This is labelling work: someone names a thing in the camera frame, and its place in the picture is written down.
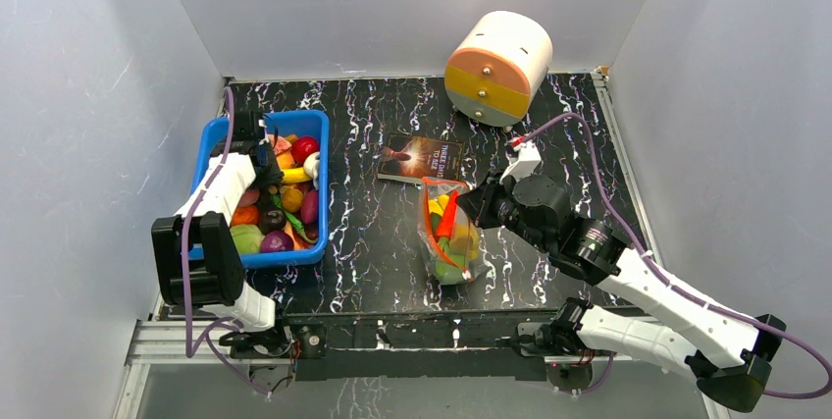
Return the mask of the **yellow toy banana bunch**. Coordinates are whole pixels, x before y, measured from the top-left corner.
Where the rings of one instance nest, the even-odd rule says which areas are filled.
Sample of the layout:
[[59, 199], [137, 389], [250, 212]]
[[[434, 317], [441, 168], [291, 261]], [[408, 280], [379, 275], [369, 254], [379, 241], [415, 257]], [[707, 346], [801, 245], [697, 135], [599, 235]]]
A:
[[428, 247], [437, 253], [442, 262], [466, 269], [468, 263], [478, 257], [479, 235], [465, 213], [457, 206], [451, 238], [437, 238], [435, 230], [442, 214], [437, 202], [438, 197], [428, 199]]

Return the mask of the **red toy chili pepper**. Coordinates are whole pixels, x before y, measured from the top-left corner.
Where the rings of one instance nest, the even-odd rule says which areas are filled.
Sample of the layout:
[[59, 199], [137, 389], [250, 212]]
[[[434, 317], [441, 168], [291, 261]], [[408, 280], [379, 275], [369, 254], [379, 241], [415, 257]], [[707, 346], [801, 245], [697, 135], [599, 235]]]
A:
[[457, 203], [456, 199], [459, 195], [457, 190], [451, 193], [442, 194], [437, 198], [437, 202], [442, 209], [440, 222], [435, 230], [437, 238], [451, 238], [456, 218]]

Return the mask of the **green toy lime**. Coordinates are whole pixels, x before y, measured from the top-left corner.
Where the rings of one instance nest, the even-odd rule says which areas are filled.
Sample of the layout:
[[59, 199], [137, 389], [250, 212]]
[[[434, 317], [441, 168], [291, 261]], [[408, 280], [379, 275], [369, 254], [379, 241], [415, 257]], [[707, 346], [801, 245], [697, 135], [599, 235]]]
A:
[[469, 283], [473, 280], [473, 275], [470, 270], [460, 269], [442, 261], [434, 263], [433, 275], [438, 283], [443, 286], [455, 286]]

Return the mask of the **clear zip top bag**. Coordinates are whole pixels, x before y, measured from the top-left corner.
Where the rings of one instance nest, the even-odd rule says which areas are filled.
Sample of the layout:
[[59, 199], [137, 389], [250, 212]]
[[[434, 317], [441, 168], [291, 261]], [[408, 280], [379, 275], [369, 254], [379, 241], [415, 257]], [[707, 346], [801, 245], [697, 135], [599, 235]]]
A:
[[426, 269], [443, 286], [474, 282], [484, 271], [481, 232], [458, 205], [469, 192], [462, 182], [423, 178], [418, 235]]

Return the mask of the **orange brown toy potato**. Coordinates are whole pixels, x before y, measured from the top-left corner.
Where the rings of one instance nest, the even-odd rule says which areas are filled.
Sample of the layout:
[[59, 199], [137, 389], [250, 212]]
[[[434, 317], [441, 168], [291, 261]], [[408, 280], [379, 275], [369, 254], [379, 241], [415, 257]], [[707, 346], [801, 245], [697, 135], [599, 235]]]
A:
[[303, 191], [289, 188], [281, 194], [281, 204], [288, 213], [298, 213], [303, 206], [304, 198]]

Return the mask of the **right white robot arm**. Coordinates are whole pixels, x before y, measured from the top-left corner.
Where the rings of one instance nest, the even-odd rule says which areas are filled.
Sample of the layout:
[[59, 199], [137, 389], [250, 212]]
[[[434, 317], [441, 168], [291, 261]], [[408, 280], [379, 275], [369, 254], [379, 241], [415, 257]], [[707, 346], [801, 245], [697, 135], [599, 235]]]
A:
[[784, 329], [781, 320], [764, 315], [747, 324], [704, 295], [685, 298], [683, 283], [650, 269], [603, 221], [576, 213], [566, 191], [546, 176], [490, 175], [455, 203], [475, 227], [510, 230], [562, 274], [621, 296], [656, 320], [645, 323], [570, 297], [549, 324], [521, 323], [503, 344], [529, 356], [616, 352], [692, 381], [729, 409], [754, 410], [781, 344], [770, 331]]

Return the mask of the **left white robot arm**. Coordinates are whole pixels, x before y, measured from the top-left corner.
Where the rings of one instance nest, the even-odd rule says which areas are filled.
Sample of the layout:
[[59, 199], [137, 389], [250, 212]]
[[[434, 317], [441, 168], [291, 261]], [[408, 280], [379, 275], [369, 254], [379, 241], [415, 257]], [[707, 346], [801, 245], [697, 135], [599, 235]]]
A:
[[187, 321], [197, 308], [220, 318], [230, 328], [221, 345], [239, 354], [281, 356], [293, 341], [291, 327], [278, 320], [275, 302], [246, 281], [231, 232], [245, 192], [276, 184], [282, 176], [265, 116], [233, 112], [225, 138], [212, 149], [186, 203], [151, 227], [163, 300], [183, 308]]

